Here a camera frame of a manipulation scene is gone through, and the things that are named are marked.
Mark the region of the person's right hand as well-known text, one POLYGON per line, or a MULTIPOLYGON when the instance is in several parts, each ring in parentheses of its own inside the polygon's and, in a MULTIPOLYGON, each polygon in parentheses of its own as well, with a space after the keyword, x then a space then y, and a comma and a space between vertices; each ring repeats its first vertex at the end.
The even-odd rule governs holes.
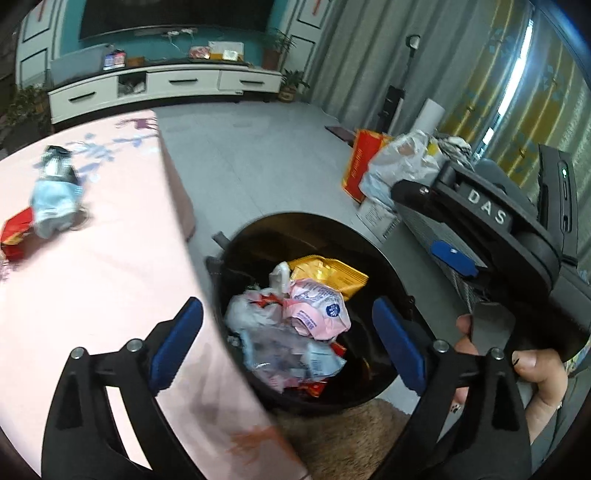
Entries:
MULTIPOLYGON (((456 327, 463 334, 455 345, 457 352, 479 354, 471 340, 472 326, 473 317, 470 314, 457 318, 456 327)), ((525 409, 530 444, 533 444, 559 409, 567 391, 568 375, 558 353, 553 349, 514 351, 511 361, 515 372, 522 380, 537 386, 537 393, 525 409)), ((468 387, 456 390, 451 403, 451 413, 457 413, 465 404, 468 390, 468 387)))

